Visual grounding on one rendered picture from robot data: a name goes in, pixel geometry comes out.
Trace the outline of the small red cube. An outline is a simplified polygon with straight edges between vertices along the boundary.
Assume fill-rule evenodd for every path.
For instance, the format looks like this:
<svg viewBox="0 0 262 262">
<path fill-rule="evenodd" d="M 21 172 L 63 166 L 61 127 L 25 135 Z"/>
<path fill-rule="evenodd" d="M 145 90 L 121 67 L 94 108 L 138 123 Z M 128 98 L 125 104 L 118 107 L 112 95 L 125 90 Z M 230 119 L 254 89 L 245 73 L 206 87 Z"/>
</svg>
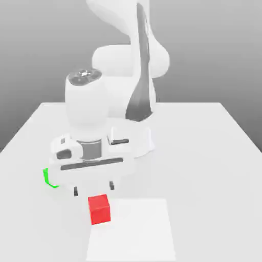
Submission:
<svg viewBox="0 0 262 262">
<path fill-rule="evenodd" d="M 106 194 L 88 197 L 91 225 L 111 220 L 111 209 Z"/>
</svg>

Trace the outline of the small green cube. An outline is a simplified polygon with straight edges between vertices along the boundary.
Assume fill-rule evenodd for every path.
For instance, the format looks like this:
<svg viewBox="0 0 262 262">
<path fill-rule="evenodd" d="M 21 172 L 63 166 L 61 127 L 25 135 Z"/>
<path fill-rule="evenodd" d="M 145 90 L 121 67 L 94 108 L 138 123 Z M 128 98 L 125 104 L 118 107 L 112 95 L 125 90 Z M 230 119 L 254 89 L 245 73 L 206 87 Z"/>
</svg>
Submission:
<svg viewBox="0 0 262 262">
<path fill-rule="evenodd" d="M 54 188 L 54 189 L 60 187 L 59 185 L 53 185 L 53 184 L 50 183 L 50 181 L 49 181 L 49 169 L 48 169 L 48 168 L 44 168 L 44 169 L 42 170 L 42 172 L 43 172 L 44 181 L 45 181 L 45 183 L 46 183 L 48 186 L 50 186 L 50 187 L 52 187 L 52 188 Z"/>
</svg>

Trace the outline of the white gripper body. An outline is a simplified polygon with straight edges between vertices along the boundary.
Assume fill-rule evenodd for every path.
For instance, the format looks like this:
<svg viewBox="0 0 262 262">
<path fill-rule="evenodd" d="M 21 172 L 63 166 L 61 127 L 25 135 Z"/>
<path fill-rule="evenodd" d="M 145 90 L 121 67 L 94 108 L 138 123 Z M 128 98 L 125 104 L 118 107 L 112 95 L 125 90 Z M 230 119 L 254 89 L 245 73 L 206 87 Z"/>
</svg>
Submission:
<svg viewBox="0 0 262 262">
<path fill-rule="evenodd" d="M 83 185 L 117 183 L 134 173 L 134 158 L 111 157 L 99 160 L 54 160 L 49 158 L 49 182 L 52 185 Z"/>
</svg>

